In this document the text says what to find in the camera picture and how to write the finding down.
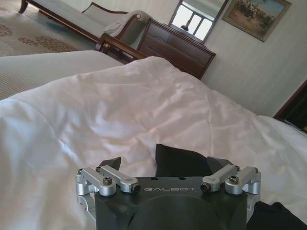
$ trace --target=carpet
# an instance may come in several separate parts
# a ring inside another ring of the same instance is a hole
[[[94,49],[94,43],[68,32],[62,25],[47,17],[42,21],[0,4],[0,56]]]

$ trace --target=chaise lounge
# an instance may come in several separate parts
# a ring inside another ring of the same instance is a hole
[[[22,0],[19,13],[23,13],[28,3],[56,22],[72,29],[80,35],[98,42],[107,33],[121,42],[132,44],[147,24],[150,16],[143,11],[130,13],[110,11],[92,2],[79,12],[61,0]]]

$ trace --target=bed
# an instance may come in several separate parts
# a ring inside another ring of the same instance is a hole
[[[1,229],[91,229],[77,170],[121,156],[123,173],[152,177],[157,143],[259,168],[261,200],[307,223],[307,138],[148,57],[0,101]]]
[[[117,51],[117,54],[125,51],[131,59],[125,56],[125,60],[115,60],[108,56],[112,54],[109,51]],[[0,57],[0,100],[50,81],[121,66],[145,57],[107,34],[100,37],[96,50]]]

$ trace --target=picture frame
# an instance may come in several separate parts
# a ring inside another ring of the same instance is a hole
[[[265,42],[290,5],[287,0],[233,0],[222,19]]]

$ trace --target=dresser drawer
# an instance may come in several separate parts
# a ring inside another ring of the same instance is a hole
[[[164,30],[163,28],[157,26],[156,24],[151,23],[148,31],[148,35],[151,35],[157,39],[160,39],[164,42],[167,42],[171,33],[169,31]]]
[[[170,46],[168,43],[157,39],[151,35],[147,35],[143,41],[143,45],[150,50],[153,50],[156,54],[159,54],[160,57],[163,57],[169,60],[171,63],[175,63],[176,67],[179,69],[189,69],[191,72],[200,75],[203,72],[204,65],[201,62],[195,61],[188,54],[181,52],[173,46]]]
[[[181,71],[201,79],[214,53],[172,28],[150,20],[138,50],[147,56],[162,57]]]

